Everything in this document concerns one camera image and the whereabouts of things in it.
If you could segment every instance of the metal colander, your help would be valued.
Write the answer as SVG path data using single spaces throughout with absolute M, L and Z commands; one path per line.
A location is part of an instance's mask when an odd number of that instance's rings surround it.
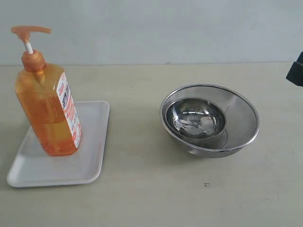
M 222 140 L 216 141 L 215 146 L 196 146 L 188 143 L 178 136 L 168 125 L 167 111 L 178 100 L 186 98 L 200 98 L 217 105 L 225 114 L 226 126 Z M 168 95 L 161 104 L 160 117 L 167 132 L 181 142 L 191 153 L 201 156 L 223 157 L 233 154 L 251 143 L 259 130 L 259 117 L 254 106 L 240 94 L 216 85 L 194 84 L 181 87 Z M 220 156 L 210 152 L 227 152 Z

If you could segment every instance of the table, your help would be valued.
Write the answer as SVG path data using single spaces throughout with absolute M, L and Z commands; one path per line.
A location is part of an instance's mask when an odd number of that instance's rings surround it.
M 14 94 L 21 66 L 0 67 L 0 226 L 301 227 L 303 88 L 291 62 L 66 66 L 73 98 L 111 105 L 100 177 L 77 186 L 14 189 L 6 176 L 29 123 Z M 260 115 L 256 140 L 224 158 L 179 150 L 159 107 L 194 83 L 228 87 Z

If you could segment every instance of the white tray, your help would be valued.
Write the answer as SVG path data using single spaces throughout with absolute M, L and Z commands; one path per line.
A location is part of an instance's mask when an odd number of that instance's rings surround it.
M 107 134 L 109 104 L 76 102 L 82 138 L 74 154 L 51 157 L 42 149 L 30 127 L 7 176 L 12 187 L 90 183 L 100 175 Z

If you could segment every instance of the bottle label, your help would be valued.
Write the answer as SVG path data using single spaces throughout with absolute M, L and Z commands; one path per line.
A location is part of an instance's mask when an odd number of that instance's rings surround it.
M 81 125 L 65 73 L 62 73 L 59 79 L 57 94 L 64 111 L 67 124 L 71 130 L 72 140 L 74 141 L 75 146 L 78 147 L 82 134 Z

